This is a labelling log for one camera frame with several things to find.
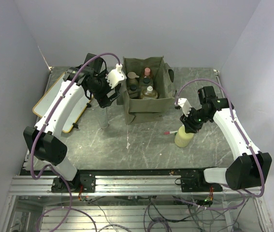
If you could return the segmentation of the green lotion bottle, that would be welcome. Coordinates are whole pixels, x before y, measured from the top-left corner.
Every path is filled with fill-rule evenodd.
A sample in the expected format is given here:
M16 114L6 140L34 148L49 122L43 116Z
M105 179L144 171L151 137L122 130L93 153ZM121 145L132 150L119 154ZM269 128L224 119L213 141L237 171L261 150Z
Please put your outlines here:
M139 76L135 72L127 73L127 85L130 87L131 85L139 85Z

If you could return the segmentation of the yellow-green pump bottle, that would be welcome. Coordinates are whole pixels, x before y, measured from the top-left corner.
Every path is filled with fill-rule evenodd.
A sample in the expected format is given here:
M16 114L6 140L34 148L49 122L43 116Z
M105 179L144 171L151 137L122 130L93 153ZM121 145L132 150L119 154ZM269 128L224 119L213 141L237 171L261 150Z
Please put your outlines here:
M193 133L186 133L185 126L183 125L178 129L174 138L174 142L178 147L186 147L193 136Z

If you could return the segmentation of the olive green canvas bag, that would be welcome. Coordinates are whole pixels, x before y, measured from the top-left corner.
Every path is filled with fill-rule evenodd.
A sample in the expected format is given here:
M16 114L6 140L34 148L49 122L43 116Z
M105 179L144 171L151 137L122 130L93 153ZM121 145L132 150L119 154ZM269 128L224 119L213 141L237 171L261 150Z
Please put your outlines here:
M158 92L157 99L132 99L129 97L128 84L120 88L117 105L124 109L125 123L138 124L162 120L162 116L174 104L176 88L174 86L174 72L164 57L149 57L146 59L123 58L123 72L134 72L140 76L145 68L150 68L153 74L153 89Z

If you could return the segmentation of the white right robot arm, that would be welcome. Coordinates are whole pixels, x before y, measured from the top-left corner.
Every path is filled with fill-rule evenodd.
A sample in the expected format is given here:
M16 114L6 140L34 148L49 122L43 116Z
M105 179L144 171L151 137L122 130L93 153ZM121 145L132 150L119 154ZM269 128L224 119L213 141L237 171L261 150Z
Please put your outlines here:
M177 98L175 106L182 109L180 120L185 133L198 133L207 122L216 123L230 146L233 163L228 168L205 168L195 179L196 188L206 191L212 183L227 185L232 190L264 188L272 158L262 152L241 125L232 103L219 98L212 86L198 90L201 108L195 109L186 98Z

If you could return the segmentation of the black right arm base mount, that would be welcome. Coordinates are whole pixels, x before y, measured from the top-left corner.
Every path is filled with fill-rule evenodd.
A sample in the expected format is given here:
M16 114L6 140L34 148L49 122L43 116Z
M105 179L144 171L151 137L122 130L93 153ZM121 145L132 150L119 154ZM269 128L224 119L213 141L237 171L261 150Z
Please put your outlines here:
M204 168L175 170L173 174L179 177L174 183L181 187L182 192L210 192L210 188L214 192L222 192L223 188L220 184L206 182L204 170Z

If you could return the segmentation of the orange bottle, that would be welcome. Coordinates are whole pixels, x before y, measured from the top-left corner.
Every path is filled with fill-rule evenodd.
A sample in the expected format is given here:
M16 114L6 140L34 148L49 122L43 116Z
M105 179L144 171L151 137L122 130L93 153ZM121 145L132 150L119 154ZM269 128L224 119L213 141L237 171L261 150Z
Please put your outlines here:
M142 78L145 78L145 77L149 79L153 79L153 74L149 67L146 67L143 71Z

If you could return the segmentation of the clear perfume bottle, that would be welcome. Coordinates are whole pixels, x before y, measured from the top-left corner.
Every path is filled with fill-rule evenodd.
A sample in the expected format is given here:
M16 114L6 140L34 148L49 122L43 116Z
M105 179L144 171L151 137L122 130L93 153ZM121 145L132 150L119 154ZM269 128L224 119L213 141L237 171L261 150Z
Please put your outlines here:
M139 81L139 87L140 87L140 90L144 90L146 89L148 86L151 86L153 87L153 79L149 78L149 77L144 77L144 78L141 78L140 81Z

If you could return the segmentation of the amber liquid bottle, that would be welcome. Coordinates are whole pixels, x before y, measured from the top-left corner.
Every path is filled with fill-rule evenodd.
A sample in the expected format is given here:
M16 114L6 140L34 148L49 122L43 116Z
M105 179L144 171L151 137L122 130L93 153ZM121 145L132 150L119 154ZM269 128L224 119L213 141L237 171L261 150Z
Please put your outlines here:
M144 100L157 99L158 93L156 90L153 89L152 86L148 86L147 88L142 90L140 97Z

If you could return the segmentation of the clear square bottle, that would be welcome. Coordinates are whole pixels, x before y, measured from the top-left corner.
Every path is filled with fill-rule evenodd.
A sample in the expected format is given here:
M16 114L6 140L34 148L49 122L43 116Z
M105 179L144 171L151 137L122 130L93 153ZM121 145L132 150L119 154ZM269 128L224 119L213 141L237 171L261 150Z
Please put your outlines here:
M139 99L140 98L140 89L137 85L132 84L128 88L128 95L130 99Z

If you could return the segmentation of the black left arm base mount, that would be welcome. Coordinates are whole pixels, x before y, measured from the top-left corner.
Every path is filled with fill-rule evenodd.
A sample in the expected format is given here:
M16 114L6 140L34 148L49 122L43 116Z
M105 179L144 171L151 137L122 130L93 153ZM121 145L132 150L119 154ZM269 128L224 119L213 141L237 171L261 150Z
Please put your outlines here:
M67 181L71 192L93 193L96 188L96 178L90 173L80 173L73 181ZM52 193L68 193L68 187L60 177L53 179L51 186Z

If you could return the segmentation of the grey metallic tube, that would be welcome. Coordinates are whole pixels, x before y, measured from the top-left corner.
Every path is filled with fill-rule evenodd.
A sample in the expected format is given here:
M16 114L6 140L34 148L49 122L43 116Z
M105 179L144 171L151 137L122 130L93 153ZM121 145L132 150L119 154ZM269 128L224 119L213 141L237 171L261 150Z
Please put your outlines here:
M108 118L107 107L99 108L98 119L99 119L100 127L102 129L105 129L109 126L109 118Z

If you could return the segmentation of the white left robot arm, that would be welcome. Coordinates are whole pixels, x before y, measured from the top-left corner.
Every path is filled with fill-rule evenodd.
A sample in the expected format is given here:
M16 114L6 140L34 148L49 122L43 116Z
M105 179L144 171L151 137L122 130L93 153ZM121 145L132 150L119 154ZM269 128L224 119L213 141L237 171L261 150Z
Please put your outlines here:
M26 127L23 132L30 157L43 161L64 180L63 186L70 192L80 188L81 180L66 156L67 146L59 138L73 108L83 97L96 99L102 109L119 97L121 83L126 79L122 64L118 62L107 71L101 69L105 63L102 55L88 54L83 65L69 68L46 113L34 127Z

